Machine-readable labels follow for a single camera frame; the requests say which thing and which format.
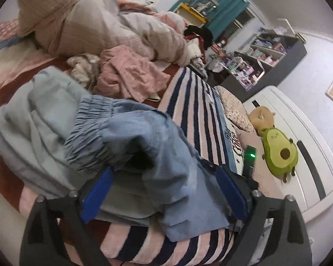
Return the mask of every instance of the teal curtain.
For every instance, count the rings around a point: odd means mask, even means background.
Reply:
[[[170,9],[173,11],[180,3],[185,3],[189,0],[179,0]],[[208,18],[211,20],[206,24],[216,40],[222,34],[224,29],[249,5],[249,2],[244,0],[216,0],[219,6],[216,10],[210,12]]]

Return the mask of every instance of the black device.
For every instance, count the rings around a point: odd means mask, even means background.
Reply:
[[[214,166],[213,172],[230,203],[234,216],[244,227],[221,266],[247,266],[267,218],[274,218],[270,235],[258,266],[311,266],[310,243],[295,198],[273,199],[252,190],[251,173],[255,149],[245,157],[247,177],[237,175],[227,165]],[[66,197],[47,200],[39,196],[27,220],[20,250],[20,266],[72,266],[64,246],[57,218],[69,225],[73,246],[84,266],[111,266],[98,244],[87,234],[85,223],[93,219],[112,184],[113,170],[108,168],[89,180],[80,191]]]

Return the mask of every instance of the pillow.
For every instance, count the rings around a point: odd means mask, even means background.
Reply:
[[[271,174],[262,155],[264,154],[263,142],[256,134],[248,133],[246,131],[237,130],[238,139],[243,149],[247,145],[256,148],[255,166],[253,171],[253,179],[259,183],[259,190],[270,198],[283,199],[284,195],[278,188],[273,174]]]
[[[190,60],[192,60],[194,58],[200,58],[202,56],[201,50],[199,47],[198,38],[194,38],[194,39],[190,40],[189,42],[187,42],[186,45],[187,45],[188,58]]]
[[[239,99],[222,86],[215,86],[223,104],[225,115],[238,128],[256,134],[247,112]]]

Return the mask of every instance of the brown plush toy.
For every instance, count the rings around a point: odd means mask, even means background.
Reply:
[[[274,127],[274,115],[267,107],[256,107],[248,116],[253,127],[259,136],[263,136],[264,131]]]

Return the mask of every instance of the shelf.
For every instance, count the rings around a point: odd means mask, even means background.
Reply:
[[[257,59],[257,58],[255,58],[255,57],[253,57],[253,56],[249,56],[249,55],[246,54],[246,53],[242,53],[242,52],[238,52],[238,51],[235,51],[235,52],[236,52],[236,53],[239,53],[239,54],[241,54],[241,55],[244,55],[244,56],[246,56],[247,58],[250,58],[251,60],[260,61],[261,63],[263,63],[263,64],[265,64],[265,65],[267,65],[267,66],[269,66],[269,67],[271,67],[271,68],[274,67],[273,65],[270,65],[269,63],[267,63],[267,62],[265,62],[265,61],[263,61],[263,60],[261,60],[261,59]]]
[[[269,39],[265,39],[265,38],[263,38],[263,37],[260,37],[260,35],[261,35],[261,34],[257,35],[256,38],[255,38],[254,40],[259,39],[259,40],[263,40],[263,41],[269,42],[269,43],[271,43],[271,44],[273,44],[273,43],[278,43],[278,42],[275,42],[275,41],[273,41],[273,40],[269,40]]]
[[[264,50],[265,53],[268,52],[268,53],[269,53],[270,55],[272,55],[273,57],[274,57],[274,54],[276,54],[276,55],[280,55],[280,57],[277,58],[277,59],[280,59],[281,56],[286,55],[286,53],[279,52],[279,51],[276,51],[276,50],[274,50],[274,49],[270,49],[270,48],[263,47],[263,46],[258,46],[258,45],[254,45],[254,44],[251,44],[251,45],[249,45],[249,46],[250,46],[251,48],[257,48],[257,49],[259,49],[259,50]]]

